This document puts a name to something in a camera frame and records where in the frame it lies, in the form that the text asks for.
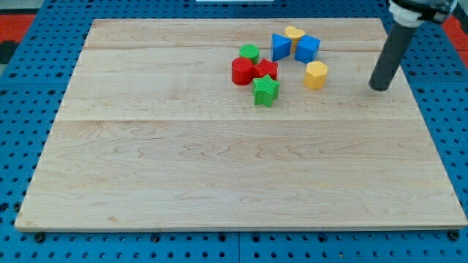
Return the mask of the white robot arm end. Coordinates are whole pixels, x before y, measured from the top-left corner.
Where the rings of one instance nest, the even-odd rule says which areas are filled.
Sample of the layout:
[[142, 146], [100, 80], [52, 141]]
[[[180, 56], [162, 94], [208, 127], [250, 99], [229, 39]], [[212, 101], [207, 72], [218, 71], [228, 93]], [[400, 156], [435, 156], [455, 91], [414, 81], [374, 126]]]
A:
[[393, 19], [407, 28], [417, 28], [424, 22], [444, 23], [455, 10], [457, 0], [388, 0]]

